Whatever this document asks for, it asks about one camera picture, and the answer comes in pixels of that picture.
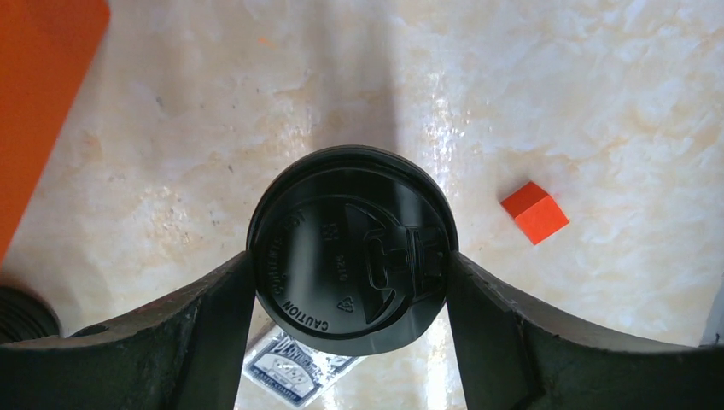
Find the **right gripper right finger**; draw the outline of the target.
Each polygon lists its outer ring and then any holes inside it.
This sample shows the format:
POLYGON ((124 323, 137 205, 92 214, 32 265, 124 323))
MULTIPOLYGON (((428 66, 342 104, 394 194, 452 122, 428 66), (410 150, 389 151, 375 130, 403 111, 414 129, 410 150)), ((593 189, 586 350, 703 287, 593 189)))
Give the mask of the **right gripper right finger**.
POLYGON ((723 349, 612 330, 455 252, 447 308, 470 409, 720 409, 723 349))

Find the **orange paper bag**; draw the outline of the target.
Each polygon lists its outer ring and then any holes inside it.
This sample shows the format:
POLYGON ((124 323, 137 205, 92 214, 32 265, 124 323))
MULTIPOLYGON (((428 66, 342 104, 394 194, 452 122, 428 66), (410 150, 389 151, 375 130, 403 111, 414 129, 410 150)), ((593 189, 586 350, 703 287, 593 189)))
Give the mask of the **orange paper bag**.
POLYGON ((5 254, 110 20, 105 1, 1 3, 5 254))

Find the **stack of black cup lids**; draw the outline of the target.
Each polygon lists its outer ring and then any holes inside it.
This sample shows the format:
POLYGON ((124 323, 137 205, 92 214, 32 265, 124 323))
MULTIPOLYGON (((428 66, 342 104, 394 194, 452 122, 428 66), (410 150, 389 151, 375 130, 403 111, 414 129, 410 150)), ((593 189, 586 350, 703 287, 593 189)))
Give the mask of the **stack of black cup lids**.
POLYGON ((17 289, 1 287, 1 344, 60 335, 55 314, 17 289))

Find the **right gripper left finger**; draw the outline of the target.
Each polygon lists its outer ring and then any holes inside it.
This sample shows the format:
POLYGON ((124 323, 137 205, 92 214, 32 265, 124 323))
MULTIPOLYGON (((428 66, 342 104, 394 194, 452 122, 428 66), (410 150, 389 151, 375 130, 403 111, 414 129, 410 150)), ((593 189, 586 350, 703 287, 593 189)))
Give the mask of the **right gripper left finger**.
POLYGON ((1 347, 4 409, 231 409, 254 309, 251 254, 70 337, 1 347))

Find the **single black cup lid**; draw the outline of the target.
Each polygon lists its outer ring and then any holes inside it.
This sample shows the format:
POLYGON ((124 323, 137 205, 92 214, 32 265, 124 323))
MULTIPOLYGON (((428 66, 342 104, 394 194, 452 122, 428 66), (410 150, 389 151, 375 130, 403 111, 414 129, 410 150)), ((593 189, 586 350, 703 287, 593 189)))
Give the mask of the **single black cup lid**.
POLYGON ((257 297, 294 339, 325 353, 383 354, 418 340, 443 308, 458 233, 441 188, 366 145, 284 169, 250 220, 257 297))

